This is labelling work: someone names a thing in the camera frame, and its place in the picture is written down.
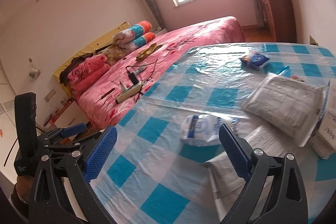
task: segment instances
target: blue snack package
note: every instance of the blue snack package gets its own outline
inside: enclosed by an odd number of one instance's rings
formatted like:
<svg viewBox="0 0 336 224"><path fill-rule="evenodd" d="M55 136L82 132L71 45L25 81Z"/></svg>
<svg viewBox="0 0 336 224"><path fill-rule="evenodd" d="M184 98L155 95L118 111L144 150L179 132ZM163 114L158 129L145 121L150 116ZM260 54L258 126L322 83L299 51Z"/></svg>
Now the blue snack package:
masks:
<svg viewBox="0 0 336 224"><path fill-rule="evenodd" d="M244 66L253 70L261 70L269 63L268 57L257 52L249 52L247 55L242 56L240 60Z"/></svg>

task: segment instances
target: blue gripper pad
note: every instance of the blue gripper pad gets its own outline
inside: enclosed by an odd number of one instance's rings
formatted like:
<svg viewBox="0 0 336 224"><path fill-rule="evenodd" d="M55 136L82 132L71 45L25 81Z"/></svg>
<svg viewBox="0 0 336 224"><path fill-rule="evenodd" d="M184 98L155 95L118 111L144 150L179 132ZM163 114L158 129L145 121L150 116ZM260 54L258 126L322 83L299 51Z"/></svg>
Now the blue gripper pad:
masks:
<svg viewBox="0 0 336 224"><path fill-rule="evenodd" d="M86 130L86 125L84 123L76 124L75 126L65 128L62 132L62 137L71 137L82 133Z"/></svg>
<svg viewBox="0 0 336 224"><path fill-rule="evenodd" d="M117 129L110 127L85 162L84 179L96 179L117 141Z"/></svg>
<svg viewBox="0 0 336 224"><path fill-rule="evenodd" d="M243 178L245 182L247 182L251 177L249 171L249 159L233 134L234 133L232 133L225 124L219 127L219 140L222 143L230 162L235 168L238 177Z"/></svg>

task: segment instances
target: yellow headboard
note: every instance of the yellow headboard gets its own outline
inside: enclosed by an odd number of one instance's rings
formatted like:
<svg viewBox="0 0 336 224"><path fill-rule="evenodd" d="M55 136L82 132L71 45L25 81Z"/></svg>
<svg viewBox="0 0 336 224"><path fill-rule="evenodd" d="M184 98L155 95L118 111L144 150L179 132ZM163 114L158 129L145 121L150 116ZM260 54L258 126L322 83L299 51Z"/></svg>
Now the yellow headboard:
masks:
<svg viewBox="0 0 336 224"><path fill-rule="evenodd" d="M116 35L118 32L122 31L122 30L126 30L127 28L131 27L132 25L130 23L124 22L123 24L121 24L118 28L113 29L112 31L104 34L102 37L96 39L95 41L93 41L92 43L90 43L89 45L87 45L85 48L81 49L78 53L76 53L75 55L73 55L72 57L70 57L65 63L63 63L54 73L54 77L56 78L56 80L59 82L59 75L61 74L61 72L63 70L66 69L66 67L68 65L71 64L71 61L78 56L81 56L83 54L86 53L90 53L90 52L94 52L95 50L102 48L108 44L111 44L113 41L112 36ZM61 87L65 90L65 92L71 95L71 90L69 86L65 86L63 84L61 84Z"/></svg>

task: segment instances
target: metal screw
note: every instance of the metal screw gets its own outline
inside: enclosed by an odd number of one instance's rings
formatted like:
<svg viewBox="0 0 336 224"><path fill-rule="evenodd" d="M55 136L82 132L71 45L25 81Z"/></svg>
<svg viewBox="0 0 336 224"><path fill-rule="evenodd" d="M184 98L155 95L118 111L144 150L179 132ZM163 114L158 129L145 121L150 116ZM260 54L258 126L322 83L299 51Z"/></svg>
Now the metal screw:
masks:
<svg viewBox="0 0 336 224"><path fill-rule="evenodd" d="M42 161L47 161L49 159L49 156L48 155L43 155L42 157L41 157L41 160Z"/></svg>
<svg viewBox="0 0 336 224"><path fill-rule="evenodd" d="M294 159L294 156L292 154L287 154L286 156L289 160L293 160Z"/></svg>
<svg viewBox="0 0 336 224"><path fill-rule="evenodd" d="M257 148L254 150L254 153L258 156L261 156L264 152L261 149Z"/></svg>
<svg viewBox="0 0 336 224"><path fill-rule="evenodd" d="M81 154L81 152L80 152L79 150L75 150L75 151L73 151L73 152L71 153L71 155L72 155L74 158L79 157L80 154Z"/></svg>

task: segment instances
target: baseboard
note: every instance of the baseboard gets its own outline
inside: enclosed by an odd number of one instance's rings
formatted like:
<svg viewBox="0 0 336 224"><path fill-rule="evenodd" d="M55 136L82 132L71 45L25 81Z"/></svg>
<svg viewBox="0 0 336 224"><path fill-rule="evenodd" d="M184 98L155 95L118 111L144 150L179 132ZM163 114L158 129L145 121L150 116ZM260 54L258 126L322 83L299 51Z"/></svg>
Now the baseboard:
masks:
<svg viewBox="0 0 336 224"><path fill-rule="evenodd" d="M242 26L241 29L244 30L251 30L251 29L259 29L260 27L258 25L246 25Z"/></svg>

